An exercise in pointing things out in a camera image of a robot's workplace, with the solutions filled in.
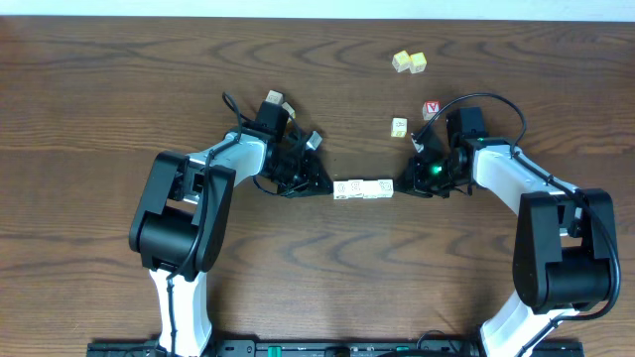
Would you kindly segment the green edged wooden block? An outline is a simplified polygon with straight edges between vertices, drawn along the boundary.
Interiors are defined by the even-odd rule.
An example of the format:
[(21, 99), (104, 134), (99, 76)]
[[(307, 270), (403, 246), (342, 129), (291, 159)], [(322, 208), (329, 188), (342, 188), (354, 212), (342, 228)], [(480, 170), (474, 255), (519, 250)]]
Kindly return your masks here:
[(335, 181), (333, 183), (333, 198), (334, 199), (349, 199), (350, 197), (350, 185), (348, 180)]

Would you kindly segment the blue edged picture block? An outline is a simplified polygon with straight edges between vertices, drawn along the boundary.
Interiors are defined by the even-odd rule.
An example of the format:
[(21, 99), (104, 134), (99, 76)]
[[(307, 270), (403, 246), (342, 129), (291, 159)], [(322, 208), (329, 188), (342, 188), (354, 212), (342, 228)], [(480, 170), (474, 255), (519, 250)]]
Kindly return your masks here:
[(390, 198), (393, 196), (394, 185), (391, 179), (379, 179), (377, 182), (379, 184), (379, 192), (377, 193), (378, 197)]

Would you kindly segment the blue letter X block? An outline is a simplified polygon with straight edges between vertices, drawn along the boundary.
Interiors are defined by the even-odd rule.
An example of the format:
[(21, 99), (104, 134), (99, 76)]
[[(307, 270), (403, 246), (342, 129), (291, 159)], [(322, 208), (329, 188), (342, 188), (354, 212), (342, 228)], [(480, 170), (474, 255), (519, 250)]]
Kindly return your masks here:
[(350, 179), (348, 182), (348, 197), (359, 198), (364, 196), (364, 180)]

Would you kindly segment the red edged wooden block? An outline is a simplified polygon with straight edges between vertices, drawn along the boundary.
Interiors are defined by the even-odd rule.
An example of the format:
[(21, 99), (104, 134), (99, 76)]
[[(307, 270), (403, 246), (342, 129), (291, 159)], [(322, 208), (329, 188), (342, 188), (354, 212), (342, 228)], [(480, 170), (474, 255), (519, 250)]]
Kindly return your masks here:
[(364, 199), (378, 198), (382, 193), (381, 186), (377, 180), (364, 180), (361, 183), (361, 191)]

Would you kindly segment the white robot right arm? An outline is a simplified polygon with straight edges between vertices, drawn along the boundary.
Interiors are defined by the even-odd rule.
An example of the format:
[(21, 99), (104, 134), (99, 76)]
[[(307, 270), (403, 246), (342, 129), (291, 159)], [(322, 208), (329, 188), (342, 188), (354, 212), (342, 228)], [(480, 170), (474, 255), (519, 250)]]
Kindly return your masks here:
[(565, 321), (606, 315), (619, 295), (612, 199), (579, 189), (529, 160), (504, 138), (455, 131), (447, 155), (435, 135), (409, 160), (396, 190), (420, 197), (495, 194), (517, 216), (514, 291), (479, 328), (482, 356), (529, 356)]

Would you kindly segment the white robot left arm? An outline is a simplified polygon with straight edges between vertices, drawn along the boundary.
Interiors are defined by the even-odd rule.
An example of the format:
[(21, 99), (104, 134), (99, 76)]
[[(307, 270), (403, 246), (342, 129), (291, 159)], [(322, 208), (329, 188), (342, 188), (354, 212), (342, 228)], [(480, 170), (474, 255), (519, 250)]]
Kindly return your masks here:
[(204, 151), (156, 157), (129, 233), (159, 296), (155, 355), (200, 356), (206, 349), (212, 335), (206, 275), (220, 253), (237, 185), (262, 177), (287, 198), (332, 192), (315, 155), (321, 141), (312, 132), (285, 148), (266, 132), (233, 128)]

